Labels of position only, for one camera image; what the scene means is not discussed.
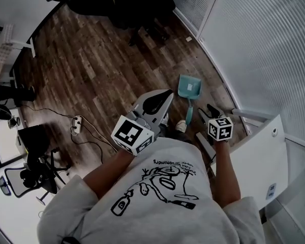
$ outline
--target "electrical outlet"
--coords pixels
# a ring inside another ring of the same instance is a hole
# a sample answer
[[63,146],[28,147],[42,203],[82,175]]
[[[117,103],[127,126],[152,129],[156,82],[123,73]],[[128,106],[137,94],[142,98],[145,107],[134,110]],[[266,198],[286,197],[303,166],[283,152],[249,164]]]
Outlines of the electrical outlet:
[[74,121],[75,121],[75,130],[74,130],[74,132],[76,133],[76,134],[80,134],[80,128],[81,128],[81,121],[82,121],[82,118],[81,118],[81,116],[75,116],[74,117]]

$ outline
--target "white table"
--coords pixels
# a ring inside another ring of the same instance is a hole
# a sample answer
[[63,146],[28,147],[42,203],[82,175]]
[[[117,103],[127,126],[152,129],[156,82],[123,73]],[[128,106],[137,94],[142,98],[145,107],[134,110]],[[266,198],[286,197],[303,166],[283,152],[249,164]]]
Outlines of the white table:
[[[276,128],[278,134],[273,137]],[[277,198],[288,186],[285,133],[280,115],[266,121],[259,131],[231,148],[230,159],[241,196],[253,196],[260,209]],[[216,174],[216,163],[211,165]],[[266,200],[269,186],[276,183],[274,196]]]

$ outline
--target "dustpan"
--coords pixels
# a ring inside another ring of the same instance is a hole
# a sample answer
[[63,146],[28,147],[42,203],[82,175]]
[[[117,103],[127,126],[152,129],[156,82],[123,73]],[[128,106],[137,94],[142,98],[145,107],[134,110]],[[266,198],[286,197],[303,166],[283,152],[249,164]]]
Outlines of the dustpan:
[[189,108],[187,111],[187,117],[185,119],[185,122],[188,125],[191,122],[193,114],[191,100],[195,100],[200,96],[201,79],[181,74],[179,76],[177,93],[180,97],[187,98],[189,101]]

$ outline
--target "blue sticker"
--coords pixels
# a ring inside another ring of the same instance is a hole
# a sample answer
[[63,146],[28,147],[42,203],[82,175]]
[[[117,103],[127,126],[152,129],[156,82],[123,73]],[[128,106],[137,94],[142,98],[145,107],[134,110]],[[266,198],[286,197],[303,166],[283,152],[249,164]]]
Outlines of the blue sticker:
[[275,195],[276,186],[277,186],[276,183],[269,186],[268,193],[266,194],[266,198],[265,198],[266,200],[271,199]]

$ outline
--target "shirt sleeve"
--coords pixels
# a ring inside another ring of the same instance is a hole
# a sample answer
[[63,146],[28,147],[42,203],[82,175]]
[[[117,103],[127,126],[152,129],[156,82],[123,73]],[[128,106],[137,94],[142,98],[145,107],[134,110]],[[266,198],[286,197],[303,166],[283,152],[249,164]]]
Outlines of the shirt sleeve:
[[241,244],[265,243],[259,210],[253,197],[235,201],[223,210],[236,229]]
[[37,226],[40,244],[60,244],[80,236],[84,216],[98,202],[96,194],[75,175],[45,207]]

